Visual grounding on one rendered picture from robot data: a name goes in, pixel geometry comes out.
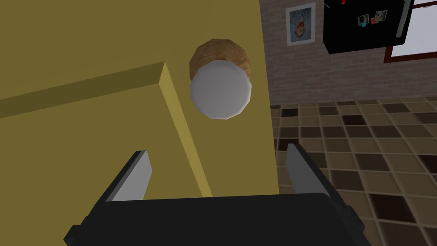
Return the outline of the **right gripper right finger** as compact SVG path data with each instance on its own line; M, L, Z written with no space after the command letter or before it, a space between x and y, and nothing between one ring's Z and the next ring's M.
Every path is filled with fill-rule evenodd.
M285 166L297 193L323 193L330 198L340 198L329 179L299 143L288 144Z

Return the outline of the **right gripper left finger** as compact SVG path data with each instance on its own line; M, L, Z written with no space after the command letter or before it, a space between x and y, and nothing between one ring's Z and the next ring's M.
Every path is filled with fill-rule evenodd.
M108 202L143 200L152 174L147 151L135 152L133 161L126 166L127 170L122 172L121 179L116 181L106 199Z

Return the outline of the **yellow door leaf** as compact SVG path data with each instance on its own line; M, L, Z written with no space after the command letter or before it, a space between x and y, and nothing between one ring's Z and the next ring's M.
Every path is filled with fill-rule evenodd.
M212 38L251 62L239 115L212 120L190 99L189 61ZM0 0L0 113L22 94L165 62L159 82L0 119L0 246L65 246L137 150L154 165L146 198L277 194L259 0Z

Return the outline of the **grey and brown door knob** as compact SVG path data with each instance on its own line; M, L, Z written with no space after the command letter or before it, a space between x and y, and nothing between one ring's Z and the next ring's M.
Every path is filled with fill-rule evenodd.
M239 115L251 99L251 62L245 50L230 39L211 39L189 61L191 101L210 119Z

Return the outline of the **black refrigerator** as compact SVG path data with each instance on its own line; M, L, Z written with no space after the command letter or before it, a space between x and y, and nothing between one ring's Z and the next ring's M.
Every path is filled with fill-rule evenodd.
M324 0L323 43L329 54L405 43L414 0Z

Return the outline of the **red framed window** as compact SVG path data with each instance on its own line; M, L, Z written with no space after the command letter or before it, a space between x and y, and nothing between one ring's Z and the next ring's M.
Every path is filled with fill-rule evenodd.
M437 0L415 0L403 45L387 47L384 63L437 58Z

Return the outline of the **framed wall picture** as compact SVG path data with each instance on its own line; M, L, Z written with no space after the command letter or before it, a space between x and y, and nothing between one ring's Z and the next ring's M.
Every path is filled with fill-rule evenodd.
M316 3L286 8L287 45L313 43L315 41Z

